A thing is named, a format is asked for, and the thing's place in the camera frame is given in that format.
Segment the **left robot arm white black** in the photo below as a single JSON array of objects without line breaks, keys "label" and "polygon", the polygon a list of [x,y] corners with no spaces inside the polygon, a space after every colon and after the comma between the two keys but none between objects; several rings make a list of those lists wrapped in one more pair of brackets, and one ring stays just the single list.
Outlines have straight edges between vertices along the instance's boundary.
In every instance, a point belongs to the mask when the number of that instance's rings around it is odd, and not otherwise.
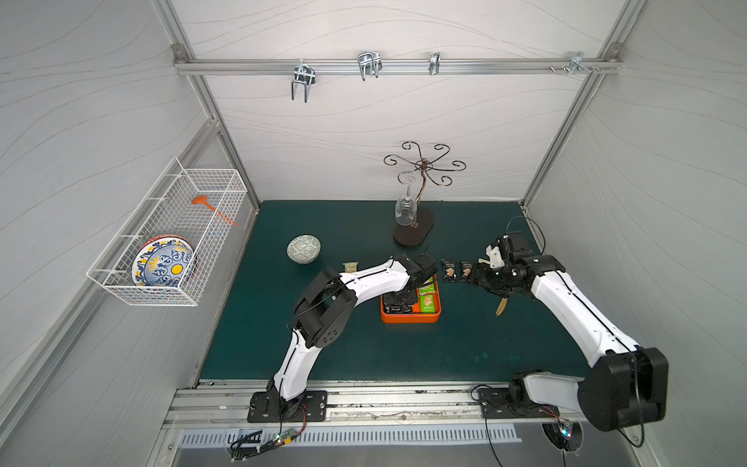
[{"label": "left robot arm white black", "polygon": [[272,406],[282,416],[297,412],[321,350],[342,334],[358,305],[389,293],[410,294],[426,285],[437,271],[436,260],[426,253],[414,259],[395,253],[384,263],[360,272],[323,270],[305,289],[289,321],[289,348],[268,382]]}]

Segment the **cream cookie packet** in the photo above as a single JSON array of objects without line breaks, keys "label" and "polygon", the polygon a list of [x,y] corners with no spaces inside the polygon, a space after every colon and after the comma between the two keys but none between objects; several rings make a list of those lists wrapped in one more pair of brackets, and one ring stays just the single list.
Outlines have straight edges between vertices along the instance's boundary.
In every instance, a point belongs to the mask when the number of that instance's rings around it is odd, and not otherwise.
[{"label": "cream cookie packet", "polygon": [[358,269],[357,262],[343,263],[342,266],[344,266],[344,272],[346,272],[347,274],[354,274],[354,272],[357,272]]}]

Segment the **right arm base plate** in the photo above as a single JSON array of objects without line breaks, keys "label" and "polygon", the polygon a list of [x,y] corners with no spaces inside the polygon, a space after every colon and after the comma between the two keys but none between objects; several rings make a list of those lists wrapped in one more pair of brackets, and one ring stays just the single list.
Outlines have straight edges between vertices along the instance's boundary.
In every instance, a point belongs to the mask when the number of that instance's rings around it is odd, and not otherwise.
[{"label": "right arm base plate", "polygon": [[515,402],[504,387],[478,384],[471,389],[470,397],[478,404],[484,420],[557,420],[560,415],[552,405]]}]

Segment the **black cookie packet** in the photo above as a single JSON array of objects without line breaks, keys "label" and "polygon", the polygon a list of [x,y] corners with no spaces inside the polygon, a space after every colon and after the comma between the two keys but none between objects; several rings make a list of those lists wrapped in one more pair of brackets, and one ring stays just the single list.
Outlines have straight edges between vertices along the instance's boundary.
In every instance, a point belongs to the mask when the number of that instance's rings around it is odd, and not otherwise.
[{"label": "black cookie packet", "polygon": [[457,282],[458,275],[457,275],[456,263],[451,260],[443,260],[442,266],[443,266],[443,272],[444,272],[444,280],[446,282]]},{"label": "black cookie packet", "polygon": [[473,276],[472,272],[474,270],[474,264],[469,261],[461,261],[460,268],[461,268],[460,280],[462,282],[470,282]]}]

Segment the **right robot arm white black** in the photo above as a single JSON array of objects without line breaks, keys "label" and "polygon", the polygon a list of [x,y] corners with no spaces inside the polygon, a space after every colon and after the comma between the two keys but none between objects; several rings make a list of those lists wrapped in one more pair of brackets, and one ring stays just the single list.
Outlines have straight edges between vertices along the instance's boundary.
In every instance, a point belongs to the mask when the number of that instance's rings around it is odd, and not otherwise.
[{"label": "right robot arm white black", "polygon": [[615,431],[665,418],[667,358],[642,348],[608,319],[551,255],[520,258],[496,268],[479,262],[472,284],[503,299],[525,293],[544,304],[587,359],[587,377],[529,371],[509,385],[511,401],[582,414],[596,429]]}]

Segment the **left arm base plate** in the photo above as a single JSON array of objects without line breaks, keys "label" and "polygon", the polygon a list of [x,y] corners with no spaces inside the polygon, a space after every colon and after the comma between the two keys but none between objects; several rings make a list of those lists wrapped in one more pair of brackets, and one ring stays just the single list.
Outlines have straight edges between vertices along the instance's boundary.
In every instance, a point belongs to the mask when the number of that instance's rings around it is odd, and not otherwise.
[{"label": "left arm base plate", "polygon": [[285,400],[276,389],[255,392],[250,400],[246,420],[249,423],[321,422],[327,416],[328,392],[307,390]]}]

